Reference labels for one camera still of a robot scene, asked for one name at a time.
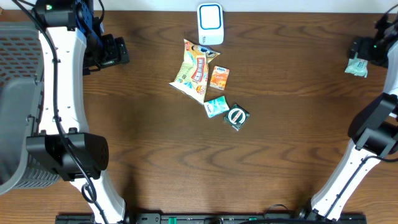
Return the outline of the orange small box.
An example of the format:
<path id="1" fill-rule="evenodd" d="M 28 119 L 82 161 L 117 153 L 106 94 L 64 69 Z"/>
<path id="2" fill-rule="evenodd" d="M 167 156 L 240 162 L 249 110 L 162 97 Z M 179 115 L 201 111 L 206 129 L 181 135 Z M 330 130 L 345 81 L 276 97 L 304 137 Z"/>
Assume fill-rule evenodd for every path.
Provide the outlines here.
<path id="1" fill-rule="evenodd" d="M 226 88 L 229 73 L 230 69 L 215 66 L 211 75 L 210 87 L 224 90 Z"/>

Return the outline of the dark green round-label packet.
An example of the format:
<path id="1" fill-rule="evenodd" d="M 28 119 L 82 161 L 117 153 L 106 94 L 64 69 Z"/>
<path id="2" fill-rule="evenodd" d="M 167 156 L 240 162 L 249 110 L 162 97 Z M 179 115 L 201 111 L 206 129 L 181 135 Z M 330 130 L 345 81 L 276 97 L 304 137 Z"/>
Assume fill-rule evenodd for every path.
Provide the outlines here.
<path id="1" fill-rule="evenodd" d="M 224 116 L 224 122 L 228 123 L 232 128 L 239 131 L 246 123 L 250 115 L 251 114 L 247 110 L 235 103 Z"/>

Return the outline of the light teal small packet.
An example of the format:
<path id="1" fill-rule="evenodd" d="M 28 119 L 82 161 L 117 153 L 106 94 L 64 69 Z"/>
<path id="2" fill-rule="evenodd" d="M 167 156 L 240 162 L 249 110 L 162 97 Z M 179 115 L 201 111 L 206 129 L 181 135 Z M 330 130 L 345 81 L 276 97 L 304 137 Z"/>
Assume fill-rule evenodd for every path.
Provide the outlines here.
<path id="1" fill-rule="evenodd" d="M 229 106 L 226 102 L 225 96 L 221 96 L 213 100 L 204 102 L 203 106 L 209 118 L 212 118 L 229 110 Z"/>

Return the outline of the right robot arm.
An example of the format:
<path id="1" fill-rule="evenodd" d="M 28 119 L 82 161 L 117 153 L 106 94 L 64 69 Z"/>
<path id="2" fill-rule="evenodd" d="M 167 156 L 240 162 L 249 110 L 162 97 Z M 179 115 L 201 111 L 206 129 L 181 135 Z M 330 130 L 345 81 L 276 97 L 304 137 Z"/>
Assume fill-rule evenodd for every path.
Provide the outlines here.
<path id="1" fill-rule="evenodd" d="M 350 60 L 364 60 L 387 68 L 383 92 L 358 113 L 348 130 L 346 152 L 332 175 L 298 218 L 337 222 L 348 199 L 366 174 L 397 152 L 397 21 L 385 12 L 375 23 L 374 37 L 358 37 L 349 49 Z"/>

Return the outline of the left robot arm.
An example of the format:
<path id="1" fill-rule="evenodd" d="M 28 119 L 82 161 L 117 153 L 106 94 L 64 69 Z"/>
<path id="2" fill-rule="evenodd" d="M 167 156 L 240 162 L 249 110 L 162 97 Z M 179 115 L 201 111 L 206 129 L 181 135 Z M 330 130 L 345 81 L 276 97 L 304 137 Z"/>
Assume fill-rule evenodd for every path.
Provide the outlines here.
<path id="1" fill-rule="evenodd" d="M 92 1 L 38 0 L 29 18 L 39 31 L 44 59 L 44 105 L 28 153 L 80 191 L 94 223 L 131 223 L 126 203 L 109 177 L 107 140 L 91 134 L 83 77 L 129 62 L 122 37 L 105 34 Z"/>

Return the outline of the yellow snack bag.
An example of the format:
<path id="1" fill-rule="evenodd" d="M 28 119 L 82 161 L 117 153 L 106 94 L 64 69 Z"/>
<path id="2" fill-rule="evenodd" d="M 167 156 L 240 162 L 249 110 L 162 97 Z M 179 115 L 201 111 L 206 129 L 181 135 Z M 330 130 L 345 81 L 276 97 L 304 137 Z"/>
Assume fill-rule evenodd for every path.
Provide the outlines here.
<path id="1" fill-rule="evenodd" d="M 183 62 L 169 85 L 203 105 L 209 77 L 209 63 L 219 56 L 211 48 L 184 40 Z"/>

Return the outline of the teal snack packet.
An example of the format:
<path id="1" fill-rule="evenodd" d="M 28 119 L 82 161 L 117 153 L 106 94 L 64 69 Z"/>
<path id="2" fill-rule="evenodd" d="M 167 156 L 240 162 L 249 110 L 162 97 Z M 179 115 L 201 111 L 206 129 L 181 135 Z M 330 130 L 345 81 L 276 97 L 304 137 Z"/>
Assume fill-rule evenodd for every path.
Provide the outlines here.
<path id="1" fill-rule="evenodd" d="M 353 74 L 354 76 L 366 78 L 368 75 L 367 69 L 368 61 L 360 58 L 354 58 L 348 60 L 348 65 L 345 69 L 345 73 Z"/>

